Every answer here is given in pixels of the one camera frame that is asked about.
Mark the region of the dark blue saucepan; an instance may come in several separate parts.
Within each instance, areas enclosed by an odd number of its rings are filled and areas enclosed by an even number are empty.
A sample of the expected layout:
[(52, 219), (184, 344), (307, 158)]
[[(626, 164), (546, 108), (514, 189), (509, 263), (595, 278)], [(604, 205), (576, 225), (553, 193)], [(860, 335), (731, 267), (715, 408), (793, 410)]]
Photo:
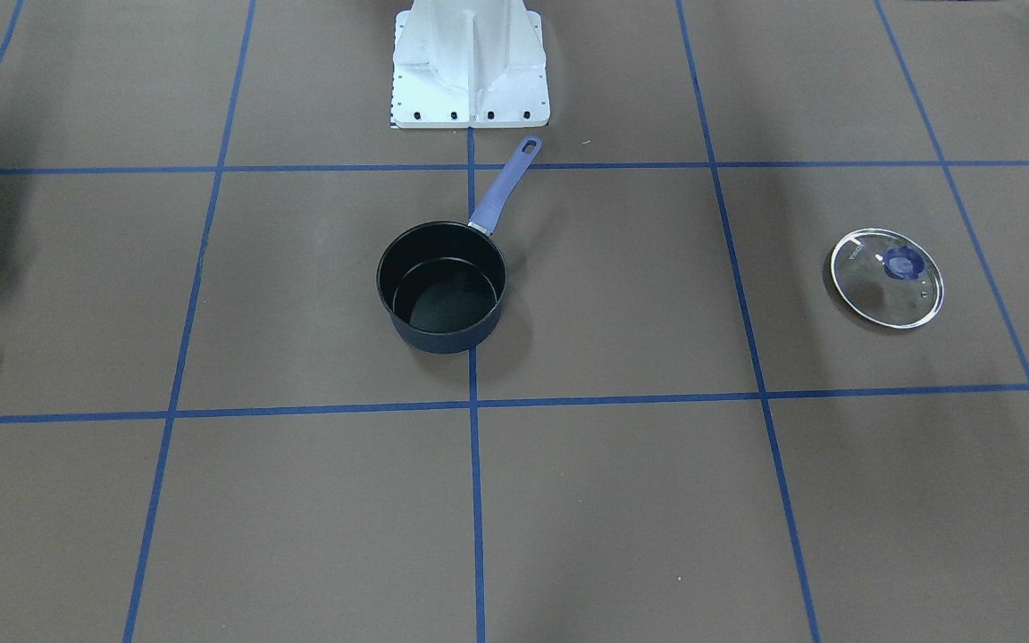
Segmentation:
[(509, 265), (491, 237), (542, 147), (539, 136), (524, 138), (468, 220), (414, 225), (385, 247), (376, 270), (377, 296), (406, 345), (454, 355), (493, 333)]

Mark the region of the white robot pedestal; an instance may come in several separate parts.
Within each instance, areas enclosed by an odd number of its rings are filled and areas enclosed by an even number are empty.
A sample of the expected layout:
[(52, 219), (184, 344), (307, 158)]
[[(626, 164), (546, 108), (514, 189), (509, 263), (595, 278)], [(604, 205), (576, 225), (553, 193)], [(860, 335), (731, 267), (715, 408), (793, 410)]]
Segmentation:
[(393, 29), (392, 127), (548, 126), (544, 23), (523, 1), (415, 1)]

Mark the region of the glass pot lid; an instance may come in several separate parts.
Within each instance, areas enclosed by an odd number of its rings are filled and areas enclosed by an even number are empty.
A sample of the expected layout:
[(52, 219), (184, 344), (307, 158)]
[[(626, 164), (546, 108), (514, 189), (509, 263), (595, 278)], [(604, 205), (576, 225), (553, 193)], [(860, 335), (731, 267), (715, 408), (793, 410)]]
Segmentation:
[(913, 330), (939, 316), (946, 284), (930, 253), (882, 228), (846, 233), (826, 261), (833, 292), (858, 317), (890, 330)]

